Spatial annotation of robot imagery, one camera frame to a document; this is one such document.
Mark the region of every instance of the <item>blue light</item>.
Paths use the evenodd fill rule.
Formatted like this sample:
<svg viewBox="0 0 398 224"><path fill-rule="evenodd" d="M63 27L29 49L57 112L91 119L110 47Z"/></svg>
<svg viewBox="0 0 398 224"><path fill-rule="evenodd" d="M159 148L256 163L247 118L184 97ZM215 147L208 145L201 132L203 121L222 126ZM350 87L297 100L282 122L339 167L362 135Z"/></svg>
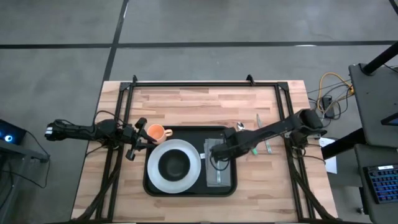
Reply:
<svg viewBox="0 0 398 224"><path fill-rule="evenodd" d="M4 140L6 140L6 142L11 142L12 141L12 136L6 136L4 137Z"/></svg>

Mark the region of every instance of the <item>mug handle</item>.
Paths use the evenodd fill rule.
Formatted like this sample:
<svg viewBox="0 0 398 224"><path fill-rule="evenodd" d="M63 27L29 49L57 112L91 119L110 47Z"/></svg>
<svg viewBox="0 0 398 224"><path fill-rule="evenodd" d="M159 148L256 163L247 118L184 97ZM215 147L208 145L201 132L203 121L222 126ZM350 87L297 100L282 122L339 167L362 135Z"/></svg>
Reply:
<svg viewBox="0 0 398 224"><path fill-rule="evenodd" d="M166 134L167 137L170 137L171 135L173 135L173 130L167 129L164 131L164 133Z"/></svg>

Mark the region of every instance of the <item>knife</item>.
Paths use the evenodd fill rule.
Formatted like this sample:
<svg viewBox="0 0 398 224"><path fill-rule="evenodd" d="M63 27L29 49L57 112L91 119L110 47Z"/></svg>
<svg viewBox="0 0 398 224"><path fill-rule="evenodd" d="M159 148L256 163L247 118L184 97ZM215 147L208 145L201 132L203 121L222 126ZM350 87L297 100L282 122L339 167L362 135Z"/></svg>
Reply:
<svg viewBox="0 0 398 224"><path fill-rule="evenodd" d="M262 128L262 122L259 114L257 114L257 125L259 126L259 128ZM268 154L272 154L271 145L269 144L268 140L266 140L266 147L268 150Z"/></svg>

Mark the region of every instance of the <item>orange cup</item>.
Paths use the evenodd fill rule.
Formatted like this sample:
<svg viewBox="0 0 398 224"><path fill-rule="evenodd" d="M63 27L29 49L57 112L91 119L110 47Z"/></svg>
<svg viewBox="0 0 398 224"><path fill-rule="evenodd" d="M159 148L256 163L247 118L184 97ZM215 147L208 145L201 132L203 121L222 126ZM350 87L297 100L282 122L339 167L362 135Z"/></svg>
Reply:
<svg viewBox="0 0 398 224"><path fill-rule="evenodd" d="M165 130L162 125L153 124L149 126L147 134L156 140L156 142L153 142L154 144L161 144L166 141L167 137L173 135L173 130Z"/></svg>

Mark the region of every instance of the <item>white plate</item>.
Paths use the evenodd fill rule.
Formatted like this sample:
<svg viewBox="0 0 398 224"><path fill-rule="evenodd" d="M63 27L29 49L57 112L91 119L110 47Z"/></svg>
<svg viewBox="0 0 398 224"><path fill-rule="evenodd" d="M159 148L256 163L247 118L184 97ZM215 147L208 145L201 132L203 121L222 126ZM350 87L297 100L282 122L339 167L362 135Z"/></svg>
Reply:
<svg viewBox="0 0 398 224"><path fill-rule="evenodd" d="M159 173L159 159L167 151L179 149L183 151L189 158L190 169L187 175L178 181L169 181L164 179ZM180 139L171 139L158 145L150 154L147 165L147 172L150 181L159 190L177 194L189 189L198 179L200 174L200 156L198 151L189 142Z"/></svg>

